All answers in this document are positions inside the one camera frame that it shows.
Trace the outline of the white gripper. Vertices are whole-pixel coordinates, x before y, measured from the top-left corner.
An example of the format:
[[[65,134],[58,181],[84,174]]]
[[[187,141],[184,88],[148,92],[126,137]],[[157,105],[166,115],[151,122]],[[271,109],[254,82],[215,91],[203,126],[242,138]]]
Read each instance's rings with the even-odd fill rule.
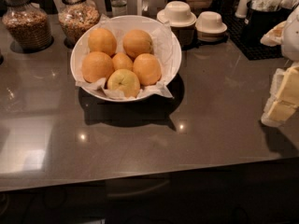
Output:
[[[261,38],[268,47],[281,44],[282,55],[293,62],[299,61],[299,6],[286,21],[280,22]],[[270,97],[261,117],[262,124],[279,127],[299,107],[299,65],[293,64],[287,70],[278,69],[273,76]]]

